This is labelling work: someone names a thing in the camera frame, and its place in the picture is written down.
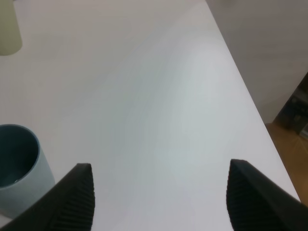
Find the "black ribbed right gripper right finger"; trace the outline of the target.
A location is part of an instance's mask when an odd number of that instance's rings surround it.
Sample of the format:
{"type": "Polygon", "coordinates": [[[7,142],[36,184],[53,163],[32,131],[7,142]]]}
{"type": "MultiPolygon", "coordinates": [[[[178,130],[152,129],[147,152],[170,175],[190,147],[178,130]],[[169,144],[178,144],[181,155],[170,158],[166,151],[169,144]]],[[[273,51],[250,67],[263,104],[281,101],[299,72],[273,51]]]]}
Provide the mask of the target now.
{"type": "Polygon", "coordinates": [[[306,231],[308,208],[245,160],[232,159],[226,205],[235,231],[306,231]]]}

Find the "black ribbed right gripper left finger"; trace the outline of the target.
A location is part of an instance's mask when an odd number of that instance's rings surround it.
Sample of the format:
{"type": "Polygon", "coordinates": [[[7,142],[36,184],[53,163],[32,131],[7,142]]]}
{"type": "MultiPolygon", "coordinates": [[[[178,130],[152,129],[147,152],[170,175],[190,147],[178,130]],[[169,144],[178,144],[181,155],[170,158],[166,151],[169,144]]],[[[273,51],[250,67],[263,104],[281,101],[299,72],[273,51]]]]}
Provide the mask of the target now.
{"type": "Polygon", "coordinates": [[[1,230],[90,231],[94,210],[91,164],[76,164],[50,191],[1,230]]]}

